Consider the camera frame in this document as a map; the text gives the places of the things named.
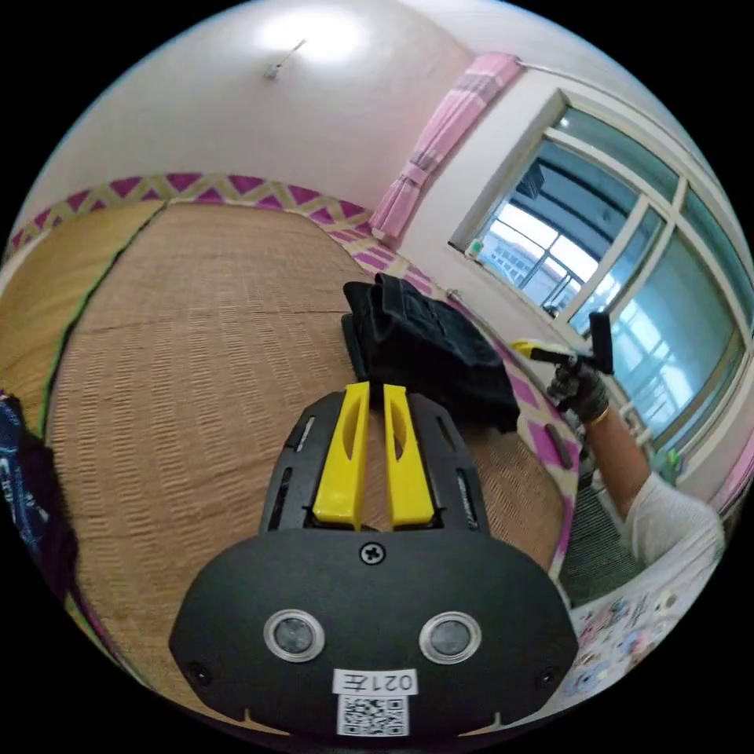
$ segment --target white shirt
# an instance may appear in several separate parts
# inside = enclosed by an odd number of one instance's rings
[[[503,727],[573,707],[623,677],[689,609],[725,545],[715,511],[656,474],[631,504],[624,542],[645,569],[605,597],[571,610],[579,638],[571,669],[541,710]]]

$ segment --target gold bracelet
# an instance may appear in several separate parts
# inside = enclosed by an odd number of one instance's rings
[[[608,406],[593,422],[589,422],[588,426],[597,426],[600,422],[604,422],[609,412],[610,406]]]

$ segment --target green edge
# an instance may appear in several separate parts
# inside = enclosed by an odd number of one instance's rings
[[[60,367],[60,363],[63,359],[63,355],[65,352],[66,345],[68,344],[68,341],[71,338],[71,333],[75,329],[76,324],[81,319],[82,315],[84,314],[84,311],[89,304],[92,296],[97,292],[97,289],[102,285],[104,282],[104,279],[110,274],[113,267],[115,267],[116,262],[120,259],[120,257],[123,255],[123,253],[131,246],[131,244],[137,239],[139,233],[143,231],[154,219],[160,215],[162,212],[164,212],[168,207],[168,202],[165,202],[162,204],[161,207],[159,207],[157,210],[155,210],[154,213],[152,213],[146,221],[141,223],[139,227],[137,228],[136,232],[121,246],[112,256],[112,259],[108,263],[107,267],[104,269],[104,272],[100,275],[100,277],[96,280],[94,285],[84,294],[81,304],[79,305],[79,308],[76,311],[76,314],[73,316],[71,321],[66,325],[66,328],[63,330],[63,334],[60,336],[60,341],[57,345],[57,354],[55,356],[55,359],[53,361],[53,367],[50,370],[49,376],[47,378],[47,382],[45,385],[45,394],[42,399],[42,408],[40,409],[40,416],[39,416],[39,425],[38,425],[38,436],[44,440],[45,438],[45,431],[47,426],[47,419],[49,414],[49,403],[50,398],[53,394],[53,388],[55,387],[55,378],[57,377],[57,372]],[[145,681],[136,673],[136,671],[130,667],[130,665],[123,660],[122,657],[113,657],[112,653],[109,652],[107,649],[105,649],[104,645],[100,641],[99,637],[97,636],[97,633],[94,631],[94,629],[90,626],[89,621],[85,618],[83,611],[79,608],[79,606],[75,603],[73,598],[71,597],[71,603],[75,607],[76,615],[80,621],[80,624],[85,629],[85,634],[89,638],[90,641],[93,642],[93,644],[110,660],[115,662],[118,666],[120,666],[123,670],[128,672],[135,680],[137,680],[139,683],[141,683],[144,686],[147,686]]]
[[[105,278],[110,274],[113,267],[115,267],[116,262],[120,259],[123,253],[128,250],[130,245],[137,239],[139,233],[141,233],[141,231],[144,230],[159,214],[163,213],[167,209],[167,207],[168,207],[168,202],[165,202],[161,207],[155,210],[153,214],[151,214],[141,225],[139,225],[136,232],[123,244],[123,246],[121,246],[113,254],[112,259],[108,263],[108,266],[104,269],[104,272],[95,281],[94,285],[84,294],[84,297],[82,298],[81,304],[79,305],[79,308],[77,309],[76,314],[73,316],[71,321],[68,323],[68,325],[66,325],[65,329],[63,330],[63,334],[60,336],[60,340],[57,344],[57,354],[53,360],[52,369],[50,370],[49,375],[47,377],[47,381],[45,385],[45,394],[42,399],[42,407],[39,411],[39,424],[38,424],[38,429],[37,429],[37,435],[42,440],[45,439],[47,419],[49,418],[49,403],[53,395],[53,388],[55,387],[55,378],[57,377],[57,372],[58,372],[58,369],[60,368],[60,363],[63,360],[65,347],[68,344],[68,340],[71,338],[71,333],[73,332],[76,324],[79,323],[79,320],[84,314],[84,311],[87,305],[89,304],[92,296],[94,296],[94,294],[97,292],[97,289],[104,283]]]

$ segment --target curtain rod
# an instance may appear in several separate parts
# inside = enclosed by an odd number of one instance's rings
[[[723,192],[723,195],[727,198],[727,195],[725,193],[725,189],[720,184],[718,178],[714,175],[714,173],[711,172],[711,169],[707,166],[705,166],[701,160],[685,145],[682,144],[680,141],[678,141],[678,138],[671,133],[671,131],[666,127],[663,126],[662,123],[657,121],[655,118],[653,118],[651,115],[648,115],[647,113],[643,112],[642,110],[639,110],[639,108],[636,107],[635,104],[631,104],[631,102],[625,100],[623,97],[619,97],[617,94],[613,92],[609,92],[608,90],[603,89],[601,86],[598,86],[597,84],[594,84],[591,81],[587,81],[586,79],[581,79],[578,76],[574,76],[573,74],[566,73],[565,71],[559,71],[556,68],[549,68],[546,65],[537,65],[534,63],[526,63],[523,60],[520,60],[519,65],[521,65],[522,68],[528,68],[532,71],[542,71],[543,73],[549,73],[555,76],[561,76],[564,79],[569,79],[570,81],[575,81],[579,84],[584,84],[585,86],[589,86],[595,91],[600,92],[600,94],[604,94],[606,97],[610,97],[611,99],[614,99],[621,104],[625,105],[627,108],[630,108],[635,112],[637,115],[642,116],[644,119],[650,121],[653,125],[655,125],[657,128],[659,128],[665,136],[671,138],[697,165],[697,167],[701,168],[701,171],[712,180],[712,182],[717,186],[717,188]]]

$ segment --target person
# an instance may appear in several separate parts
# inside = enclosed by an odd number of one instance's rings
[[[610,594],[570,610],[579,640],[576,660],[545,706],[514,725],[578,704],[638,664],[694,602],[725,544],[715,511],[650,469],[597,372],[572,359],[558,366],[547,392],[558,403],[568,400],[584,425],[624,522],[623,541],[643,571]]]

